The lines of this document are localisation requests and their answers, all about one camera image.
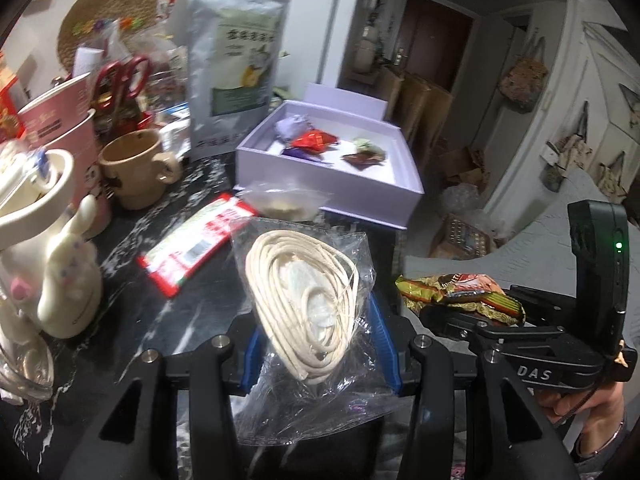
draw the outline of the bracelet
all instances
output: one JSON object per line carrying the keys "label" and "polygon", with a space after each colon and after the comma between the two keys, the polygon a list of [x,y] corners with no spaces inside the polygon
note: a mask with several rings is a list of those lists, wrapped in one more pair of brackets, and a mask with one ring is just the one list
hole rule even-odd
{"label": "bracelet", "polygon": [[578,457],[580,457],[583,460],[587,460],[589,458],[593,458],[594,456],[596,456],[598,453],[601,453],[609,444],[611,444],[616,437],[620,434],[620,431],[622,431],[622,427],[625,425],[625,417],[622,417],[622,420],[620,421],[620,425],[618,426],[618,429],[615,431],[615,433],[613,435],[611,435],[610,439],[607,440],[604,444],[602,444],[602,446],[600,446],[596,451],[589,453],[588,455],[583,455],[580,453],[580,443],[582,441],[582,434],[580,434],[580,436],[578,437],[578,441],[575,443],[575,453]]}

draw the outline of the red and white package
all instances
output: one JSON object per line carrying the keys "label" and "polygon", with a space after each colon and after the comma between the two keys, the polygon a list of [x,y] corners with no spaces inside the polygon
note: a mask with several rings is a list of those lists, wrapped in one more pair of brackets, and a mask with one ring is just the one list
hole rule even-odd
{"label": "red and white package", "polygon": [[229,240],[230,222],[251,216],[256,216],[251,207],[239,198],[223,193],[147,254],[137,257],[137,261],[160,290],[172,298],[208,257]]}

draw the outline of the doorway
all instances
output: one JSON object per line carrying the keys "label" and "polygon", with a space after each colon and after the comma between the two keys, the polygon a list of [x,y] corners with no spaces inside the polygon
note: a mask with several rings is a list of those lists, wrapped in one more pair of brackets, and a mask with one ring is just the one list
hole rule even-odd
{"label": "doorway", "polygon": [[396,64],[450,91],[473,21],[431,0],[407,0],[396,41]]}

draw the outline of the marble countertop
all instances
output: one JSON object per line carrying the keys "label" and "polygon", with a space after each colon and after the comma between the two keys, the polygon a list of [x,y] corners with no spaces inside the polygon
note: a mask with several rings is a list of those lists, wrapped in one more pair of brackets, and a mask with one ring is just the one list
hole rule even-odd
{"label": "marble countertop", "polygon": [[[84,430],[137,355],[147,348],[165,355],[193,350],[225,333],[242,308],[246,296],[230,244],[216,251],[172,300],[135,262],[141,251],[153,247],[217,193],[231,189],[233,174],[232,154],[194,162],[151,208],[127,212],[116,206],[111,224],[94,238],[104,277],[102,304],[81,335],[47,339],[55,362],[52,399],[20,407],[0,403],[2,420],[44,480],[59,478]],[[391,296],[401,234],[333,214],[325,215],[323,223],[367,233],[376,288]],[[180,404],[186,405],[178,400],[178,468],[180,478],[188,479],[188,414]]]}

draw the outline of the purple wrapped candy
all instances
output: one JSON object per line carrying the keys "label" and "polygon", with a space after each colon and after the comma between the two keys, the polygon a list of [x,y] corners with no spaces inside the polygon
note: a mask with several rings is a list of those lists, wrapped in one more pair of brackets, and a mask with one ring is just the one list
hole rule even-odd
{"label": "purple wrapped candy", "polygon": [[286,117],[275,123],[276,136],[284,143],[291,142],[299,136],[313,130],[313,125],[309,122],[307,116],[293,115]]}
{"label": "purple wrapped candy", "polygon": [[303,160],[310,160],[311,162],[320,162],[320,164],[328,164],[317,155],[311,155],[302,148],[285,148],[282,150],[281,155],[292,156],[294,158],[301,158]]}

